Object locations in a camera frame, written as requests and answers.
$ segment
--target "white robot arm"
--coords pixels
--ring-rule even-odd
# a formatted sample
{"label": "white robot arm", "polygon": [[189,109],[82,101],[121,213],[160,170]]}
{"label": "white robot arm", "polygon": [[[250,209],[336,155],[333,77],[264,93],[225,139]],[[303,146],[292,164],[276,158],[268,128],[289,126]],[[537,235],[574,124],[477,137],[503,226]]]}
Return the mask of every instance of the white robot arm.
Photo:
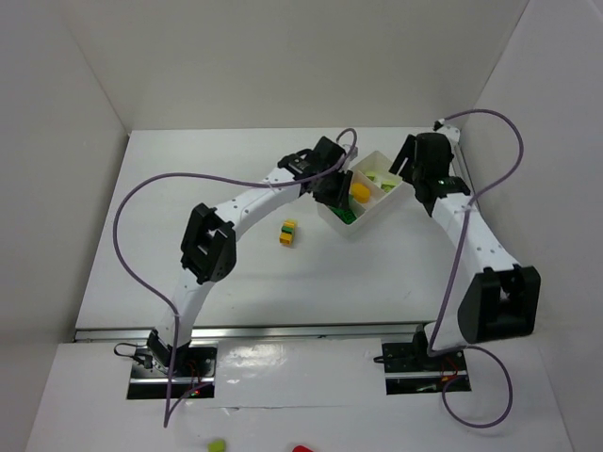
{"label": "white robot arm", "polygon": [[177,344],[171,308],[147,340],[147,346],[161,365],[168,366],[174,350],[176,368],[182,364],[195,319],[207,294],[232,271],[236,263],[236,242],[255,223],[304,193],[312,193],[317,202],[349,209],[352,173],[346,168],[356,154],[357,149],[352,148],[346,154],[342,147],[323,137],[314,150],[284,157],[278,167],[258,183],[259,187],[217,207],[199,204],[193,209],[181,245],[183,269],[171,299],[179,313]]}
{"label": "white robot arm", "polygon": [[[470,209],[470,221],[461,260],[469,282],[457,283],[433,350],[530,334],[534,327],[540,276],[533,267],[522,267],[500,245],[475,206],[464,181],[449,176],[455,134],[440,131],[408,136],[391,173],[415,188],[416,198],[428,215],[442,226],[456,246]],[[192,328],[214,284],[226,277],[236,262],[236,242],[256,222],[278,207],[312,193],[317,202],[348,208],[351,171],[341,169],[312,183],[299,184],[343,158],[345,151],[323,137],[314,150],[286,156],[262,181],[268,187],[250,189],[215,208],[199,204],[193,209],[185,232],[180,280],[172,302],[180,314],[177,344],[174,317],[169,309],[149,336],[147,345],[167,367],[176,350],[176,367],[184,361]],[[417,342],[427,352],[433,324],[421,328]]]}

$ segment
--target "white box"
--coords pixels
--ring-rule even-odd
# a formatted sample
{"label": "white box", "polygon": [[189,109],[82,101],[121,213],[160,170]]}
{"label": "white box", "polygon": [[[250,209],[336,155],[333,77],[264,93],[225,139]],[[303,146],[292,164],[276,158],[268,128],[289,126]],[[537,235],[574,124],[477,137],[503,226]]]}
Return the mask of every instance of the white box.
{"label": "white box", "polygon": [[[350,168],[353,172],[351,183],[361,183],[370,190],[370,199],[366,203],[359,203],[354,199],[350,199],[350,210],[356,216],[356,220],[353,223],[346,224],[329,207],[319,203],[317,204],[317,210],[320,217],[341,235],[349,236],[354,234],[399,195],[402,178],[389,172],[392,164],[393,162],[385,155],[379,151],[374,151]],[[377,178],[375,182],[372,182],[365,176],[368,171],[376,173]],[[386,193],[381,189],[383,181],[392,181],[397,185]]]}

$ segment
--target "white table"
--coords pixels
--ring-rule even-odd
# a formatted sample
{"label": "white table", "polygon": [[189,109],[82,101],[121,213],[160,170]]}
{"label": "white table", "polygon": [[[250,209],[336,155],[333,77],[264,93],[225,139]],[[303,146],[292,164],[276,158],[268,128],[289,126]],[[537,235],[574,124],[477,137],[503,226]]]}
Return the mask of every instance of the white table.
{"label": "white table", "polygon": [[[165,306],[119,265],[111,225],[123,196],[161,172],[198,171],[260,181],[289,153],[312,148],[341,129],[135,131],[106,217],[78,329],[152,327]],[[358,128],[360,157],[379,150],[394,158],[409,133],[427,128]],[[170,179],[137,194],[122,215],[120,242],[139,274],[171,296],[190,210],[215,205],[243,188]],[[286,218],[299,222],[294,249],[279,244]],[[406,187],[400,201],[352,240],[339,236],[311,196],[284,206],[237,243],[237,263],[216,285],[198,326],[416,322],[435,318],[453,245]]]}
{"label": "white table", "polygon": [[[459,425],[445,412],[439,394],[385,395],[384,384],[379,394],[372,393],[364,384],[369,384],[366,376],[354,379],[351,372],[358,365],[350,360],[343,362],[346,368],[337,360],[325,364],[325,376],[349,371],[344,388],[334,387],[328,378],[322,384],[314,379],[280,379],[280,394],[309,395],[300,406],[280,408],[274,400],[278,394],[270,388],[261,406],[233,406],[228,385],[223,384],[218,385],[215,399],[179,406],[164,429],[163,400],[125,399],[131,363],[113,355],[112,348],[111,344],[59,346],[27,452],[199,452],[216,438],[226,440],[228,452],[290,452],[296,444],[316,452],[572,450],[531,337],[487,345],[507,364],[514,384],[509,418],[488,430]],[[450,394],[450,404],[474,422],[493,420],[506,404],[502,373],[483,354],[469,350],[466,357],[473,391]],[[292,361],[300,356],[288,358],[287,364],[295,367]],[[370,358],[364,357],[365,365],[377,366]],[[324,360],[317,356],[317,363]],[[336,396],[330,395],[330,389]],[[317,394],[325,394],[325,399],[319,406],[309,406],[316,403]],[[363,397],[371,394],[371,399]],[[345,395],[342,403],[338,396]],[[250,397],[257,401],[258,393]]]}

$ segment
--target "green object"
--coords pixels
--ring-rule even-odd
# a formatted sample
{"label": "green object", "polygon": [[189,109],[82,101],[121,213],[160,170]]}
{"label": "green object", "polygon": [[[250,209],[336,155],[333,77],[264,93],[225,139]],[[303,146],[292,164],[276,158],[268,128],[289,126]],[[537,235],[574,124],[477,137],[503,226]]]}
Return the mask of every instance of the green object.
{"label": "green object", "polygon": [[225,452],[226,442],[224,440],[217,440],[207,445],[207,452]]}
{"label": "green object", "polygon": [[396,188],[396,185],[397,184],[392,181],[383,181],[381,182],[381,190],[383,190],[385,193],[389,193],[394,188]]}
{"label": "green object", "polygon": [[377,179],[377,174],[375,174],[375,171],[367,171],[365,172],[365,176],[371,182],[375,182],[375,179]]}
{"label": "green object", "polygon": [[351,210],[334,209],[330,207],[334,214],[346,224],[352,224],[356,219],[356,215]]}

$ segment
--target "yellow object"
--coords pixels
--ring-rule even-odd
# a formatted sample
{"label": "yellow object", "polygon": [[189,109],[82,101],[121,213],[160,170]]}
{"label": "yellow object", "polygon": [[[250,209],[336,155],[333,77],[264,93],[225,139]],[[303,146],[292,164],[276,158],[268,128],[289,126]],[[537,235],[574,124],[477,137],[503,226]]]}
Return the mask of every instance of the yellow object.
{"label": "yellow object", "polygon": [[287,245],[288,247],[290,247],[293,244],[293,234],[281,233],[281,236],[279,237],[279,242],[281,242],[282,245]]}
{"label": "yellow object", "polygon": [[354,199],[361,204],[364,204],[365,202],[368,202],[368,200],[370,200],[370,190],[362,184],[352,184],[350,188],[350,193],[354,197]]}
{"label": "yellow object", "polygon": [[290,247],[293,245],[293,236],[295,235],[295,228],[298,222],[295,219],[286,219],[281,227],[281,235],[279,236],[279,242],[281,244]]}
{"label": "yellow object", "polygon": [[298,222],[295,219],[286,219],[283,223],[283,226],[295,229],[298,225]]}
{"label": "yellow object", "polygon": [[217,440],[207,445],[207,452],[226,452],[226,442]]}

